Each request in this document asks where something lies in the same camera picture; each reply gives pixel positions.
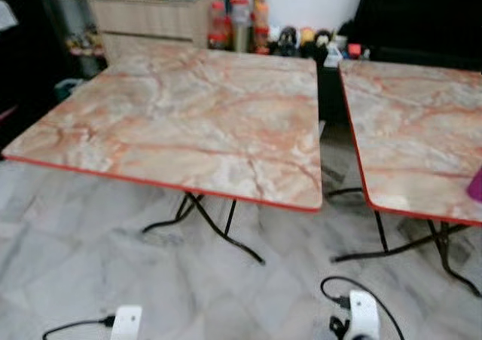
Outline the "purple plastic cup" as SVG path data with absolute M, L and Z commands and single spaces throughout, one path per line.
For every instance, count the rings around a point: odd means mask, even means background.
M 476 202 L 482 201 L 482 169 L 479 168 L 467 186 L 467 195 Z

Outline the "marble top folding table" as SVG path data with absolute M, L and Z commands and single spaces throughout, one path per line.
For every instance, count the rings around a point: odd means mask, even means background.
M 317 64 L 275 55 L 159 46 L 128 54 L 2 150 L 7 160 L 171 188 L 173 222 L 198 212 L 231 246 L 204 198 L 296 212 L 324 204 Z
M 395 256 L 433 243 L 441 265 L 473 295 L 479 289 L 449 264 L 451 234 L 481 226 L 471 184 L 482 167 L 482 74 L 431 66 L 344 60 L 342 91 L 361 186 L 376 217 L 424 219 L 426 237 L 334 263 Z

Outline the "small white box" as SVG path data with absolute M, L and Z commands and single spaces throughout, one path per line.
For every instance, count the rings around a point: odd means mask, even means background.
M 336 44 L 327 44 L 323 66 L 325 68 L 337 68 L 343 60 L 343 54 Z

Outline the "black white toy figurine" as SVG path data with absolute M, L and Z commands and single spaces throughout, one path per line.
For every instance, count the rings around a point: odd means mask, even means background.
M 287 26 L 280 30 L 278 41 L 276 41 L 275 55 L 281 57 L 299 57 L 298 30 L 293 26 Z

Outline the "orange snack jar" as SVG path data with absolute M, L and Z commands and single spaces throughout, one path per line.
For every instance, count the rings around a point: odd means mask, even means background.
M 269 55 L 270 26 L 263 13 L 252 13 L 252 51 L 255 54 Z

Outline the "steel canister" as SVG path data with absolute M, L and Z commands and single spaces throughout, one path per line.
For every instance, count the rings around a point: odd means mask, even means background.
M 235 53 L 250 51 L 252 20 L 250 14 L 233 15 L 231 17 L 232 47 Z

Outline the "black television screen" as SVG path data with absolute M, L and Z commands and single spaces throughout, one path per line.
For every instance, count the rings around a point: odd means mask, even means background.
M 396 53 L 482 63 L 482 0 L 359 0 L 349 40 Z

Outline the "wooden drawer cabinet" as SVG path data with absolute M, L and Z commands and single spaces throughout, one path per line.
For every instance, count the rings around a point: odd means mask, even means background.
M 145 44 L 207 46 L 216 0 L 87 0 L 105 57 L 112 61 Z

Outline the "glass display shelf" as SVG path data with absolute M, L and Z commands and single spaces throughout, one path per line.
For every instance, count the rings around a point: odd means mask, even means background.
M 89 79 L 106 67 L 105 51 L 87 0 L 39 0 L 68 60 L 70 78 Z

